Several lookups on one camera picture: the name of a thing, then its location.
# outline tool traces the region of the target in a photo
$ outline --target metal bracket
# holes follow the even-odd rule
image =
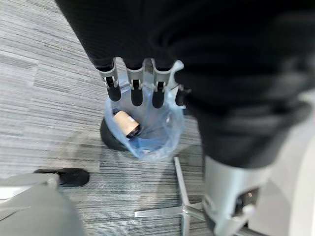
[[[145,61],[143,61],[142,67],[140,69],[131,70],[131,69],[126,68],[127,75],[128,75],[128,81],[129,81],[129,84],[130,84],[130,87],[132,90],[134,90],[133,81],[135,81],[135,80],[139,81],[139,89],[142,89],[143,82],[144,82],[144,80],[143,80],[144,68],[145,68]]]
[[[116,68],[115,59],[113,60],[113,62],[114,62],[114,67],[110,71],[100,71],[100,70],[97,69],[97,71],[99,72],[103,82],[105,83],[105,86],[108,89],[110,88],[110,86],[108,85],[108,83],[106,81],[106,77],[112,77],[115,88],[117,88],[117,86],[119,84],[118,83],[118,72],[117,72],[117,68]]]
[[[159,82],[163,82],[163,89],[162,92],[165,92],[166,86],[168,84],[171,72],[172,72],[172,68],[170,68],[167,71],[160,71],[157,70],[156,67],[156,63],[154,61],[154,59],[151,59],[152,61],[152,65],[153,65],[153,77],[154,77],[154,91],[157,92],[158,91],[158,83]]]

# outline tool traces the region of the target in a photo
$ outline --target striped carpet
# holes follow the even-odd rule
[[[124,66],[118,63],[123,71]],[[101,141],[106,89],[52,0],[0,1],[0,177],[80,167],[87,186],[64,192],[88,236],[179,236],[180,218],[135,219],[180,204],[174,163],[139,162]],[[192,203],[202,194],[200,139],[187,118],[177,155]],[[193,221],[191,235],[209,235]]]

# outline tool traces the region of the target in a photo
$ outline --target black shoe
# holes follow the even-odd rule
[[[90,180],[90,173],[80,168],[39,169],[37,174],[58,174],[60,185],[64,187],[80,187]]]

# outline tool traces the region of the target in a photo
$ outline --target trash bag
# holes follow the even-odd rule
[[[106,97],[104,119],[113,134],[130,152],[141,160],[159,162],[172,157],[185,126],[183,110],[175,103],[175,97],[166,88],[164,104],[156,109],[152,105],[153,75],[145,73],[143,103],[136,107],[131,102],[127,74],[119,75],[122,97],[114,102]],[[114,121],[113,111],[124,111],[140,124],[140,132],[127,138]]]

